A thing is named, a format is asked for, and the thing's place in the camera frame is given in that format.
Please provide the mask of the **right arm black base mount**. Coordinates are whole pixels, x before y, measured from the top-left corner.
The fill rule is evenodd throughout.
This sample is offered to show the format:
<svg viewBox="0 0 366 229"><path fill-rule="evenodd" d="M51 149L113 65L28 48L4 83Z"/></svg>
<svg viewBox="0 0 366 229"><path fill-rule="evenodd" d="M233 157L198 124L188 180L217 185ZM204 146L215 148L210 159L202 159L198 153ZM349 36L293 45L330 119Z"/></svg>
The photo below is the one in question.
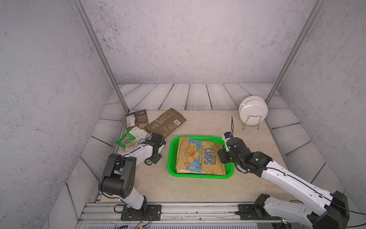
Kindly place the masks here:
<svg viewBox="0 0 366 229"><path fill-rule="evenodd" d="M273 217L266 212L264 205L268 198L268 194L261 194L253 204L239 204L235 215L238 215L240 220L280 220L279 217Z"/></svg>

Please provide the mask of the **yellow blue kettle chips bag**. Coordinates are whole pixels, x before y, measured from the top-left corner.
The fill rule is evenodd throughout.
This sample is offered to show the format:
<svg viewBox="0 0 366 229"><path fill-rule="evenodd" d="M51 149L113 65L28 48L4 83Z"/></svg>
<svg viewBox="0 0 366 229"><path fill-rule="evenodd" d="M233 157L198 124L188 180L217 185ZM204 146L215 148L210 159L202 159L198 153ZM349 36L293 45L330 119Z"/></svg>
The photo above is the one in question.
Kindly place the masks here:
<svg viewBox="0 0 366 229"><path fill-rule="evenodd" d="M225 165L218 151L222 144L180 137L177 150L177 173L225 176Z"/></svg>

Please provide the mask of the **green Chuba cassava chips bag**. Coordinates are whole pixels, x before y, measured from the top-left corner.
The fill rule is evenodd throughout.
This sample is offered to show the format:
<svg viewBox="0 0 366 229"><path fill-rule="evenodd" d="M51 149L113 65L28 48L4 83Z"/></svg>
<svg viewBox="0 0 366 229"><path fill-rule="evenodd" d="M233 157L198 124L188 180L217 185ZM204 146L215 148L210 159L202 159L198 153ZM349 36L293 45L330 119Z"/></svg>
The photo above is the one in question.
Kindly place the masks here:
<svg viewBox="0 0 366 229"><path fill-rule="evenodd" d="M140 143L146 140L147 136L147 131L140 129L139 127L134 127L122 135L116 143L118 146L131 153L140 146Z"/></svg>

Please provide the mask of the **brown Lerna cassava bag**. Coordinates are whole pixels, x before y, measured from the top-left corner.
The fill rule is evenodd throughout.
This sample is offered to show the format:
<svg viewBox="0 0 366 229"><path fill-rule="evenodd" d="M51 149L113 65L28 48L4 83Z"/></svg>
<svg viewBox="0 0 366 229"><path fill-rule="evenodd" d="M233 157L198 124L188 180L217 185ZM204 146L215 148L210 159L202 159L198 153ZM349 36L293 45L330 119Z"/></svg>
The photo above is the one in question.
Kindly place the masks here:
<svg viewBox="0 0 366 229"><path fill-rule="evenodd" d="M157 133L166 138L185 122L183 115L171 108L145 128L149 133Z"/></svg>

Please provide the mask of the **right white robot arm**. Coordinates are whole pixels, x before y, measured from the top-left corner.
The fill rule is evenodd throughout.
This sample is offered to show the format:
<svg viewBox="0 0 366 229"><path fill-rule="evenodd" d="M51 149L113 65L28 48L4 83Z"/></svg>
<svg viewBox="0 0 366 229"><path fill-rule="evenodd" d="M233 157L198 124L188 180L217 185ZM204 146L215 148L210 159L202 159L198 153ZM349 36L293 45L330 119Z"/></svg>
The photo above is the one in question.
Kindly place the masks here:
<svg viewBox="0 0 366 229"><path fill-rule="evenodd" d="M244 174L251 173L270 181L299 202L283 201L261 194L254 202L254 214L259 219L279 217L313 229L345 229L348 226L348 198L343 193L331 193L294 175L262 152L251 152L244 141L223 134L225 148L218 151L223 164L233 163Z"/></svg>

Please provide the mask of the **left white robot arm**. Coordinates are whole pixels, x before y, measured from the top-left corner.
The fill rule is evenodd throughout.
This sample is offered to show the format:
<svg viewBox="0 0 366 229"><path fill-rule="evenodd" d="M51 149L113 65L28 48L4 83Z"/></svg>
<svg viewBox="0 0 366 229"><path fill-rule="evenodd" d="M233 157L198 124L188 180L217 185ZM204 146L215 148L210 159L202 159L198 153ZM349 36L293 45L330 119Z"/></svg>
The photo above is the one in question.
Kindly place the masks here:
<svg viewBox="0 0 366 229"><path fill-rule="evenodd" d="M140 163L157 164L161 159L164 137L157 133L148 134L141 145L131 153L111 154L106 162L98 185L99 191L107 198L118 198L127 208L146 215L147 198L134 187L136 167Z"/></svg>

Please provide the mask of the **dark brown snack bag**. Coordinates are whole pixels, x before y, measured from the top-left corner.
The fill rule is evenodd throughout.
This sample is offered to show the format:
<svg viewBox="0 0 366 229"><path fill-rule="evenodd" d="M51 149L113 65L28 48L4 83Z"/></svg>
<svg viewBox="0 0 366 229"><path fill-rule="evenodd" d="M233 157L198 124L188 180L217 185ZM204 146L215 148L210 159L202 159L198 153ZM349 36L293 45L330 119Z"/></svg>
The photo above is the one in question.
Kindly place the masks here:
<svg viewBox="0 0 366 229"><path fill-rule="evenodd" d="M146 126L149 124L147 111L145 109L127 114L125 121L127 131L134 127L146 130Z"/></svg>

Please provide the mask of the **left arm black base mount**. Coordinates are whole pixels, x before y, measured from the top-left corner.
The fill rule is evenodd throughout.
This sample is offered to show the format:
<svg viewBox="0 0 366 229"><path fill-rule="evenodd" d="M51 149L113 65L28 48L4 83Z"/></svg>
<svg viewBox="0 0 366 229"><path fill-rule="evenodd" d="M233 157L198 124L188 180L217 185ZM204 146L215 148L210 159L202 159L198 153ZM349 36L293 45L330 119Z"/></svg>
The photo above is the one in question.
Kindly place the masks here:
<svg viewBox="0 0 366 229"><path fill-rule="evenodd" d="M160 221L162 205L143 205L140 210L124 206L121 221Z"/></svg>

